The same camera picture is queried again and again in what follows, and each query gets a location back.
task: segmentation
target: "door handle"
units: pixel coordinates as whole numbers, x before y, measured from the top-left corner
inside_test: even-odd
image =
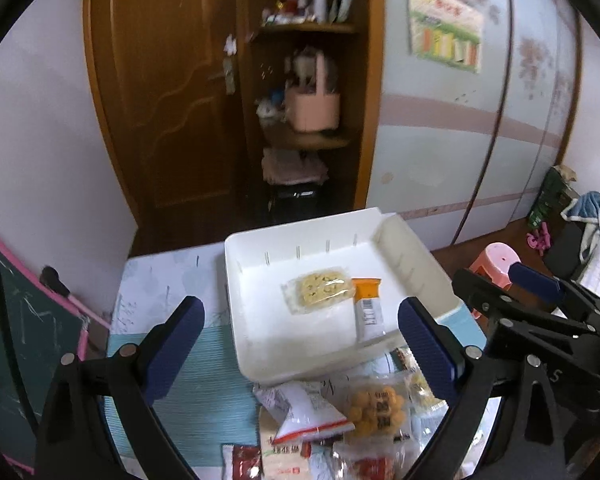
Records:
[[[226,89],[227,95],[233,95],[235,93],[235,77],[234,77],[234,64],[230,57],[225,57],[222,60],[222,72],[212,74],[206,78],[207,81],[214,81],[216,79],[224,78],[224,88]]]

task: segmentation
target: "pink basket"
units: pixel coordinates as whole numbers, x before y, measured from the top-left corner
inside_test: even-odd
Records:
[[[302,93],[298,86],[285,92],[286,120],[298,132],[335,130],[340,122],[340,94],[325,93],[324,54],[315,59],[315,94]]]

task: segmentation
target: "wooden door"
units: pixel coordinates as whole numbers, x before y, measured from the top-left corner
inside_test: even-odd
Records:
[[[132,252],[215,242],[244,228],[240,95],[226,94],[222,76],[235,0],[84,3],[96,111],[140,224]]]

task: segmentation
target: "folded cloth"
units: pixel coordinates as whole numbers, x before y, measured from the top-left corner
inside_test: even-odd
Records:
[[[264,148],[262,151],[262,177],[269,184],[322,184],[328,179],[328,169],[317,153],[307,153],[302,157],[295,150]]]
[[[560,214],[565,220],[586,224],[580,242],[580,261],[586,262],[600,243],[600,193],[586,192],[580,198],[572,200]]]

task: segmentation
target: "table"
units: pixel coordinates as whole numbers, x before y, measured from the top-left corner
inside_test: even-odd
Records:
[[[167,397],[155,412],[181,455],[202,480],[221,477],[221,444],[257,444],[256,403],[238,370],[230,327],[224,244],[217,243],[133,258],[126,263],[112,318],[108,355],[126,342],[139,343],[164,322],[186,295],[205,305],[205,329]],[[443,319],[462,345],[484,347],[484,334],[468,309]],[[355,375],[395,371],[388,356],[330,374],[337,388]],[[133,457],[112,400],[105,414],[127,470],[145,478]]]

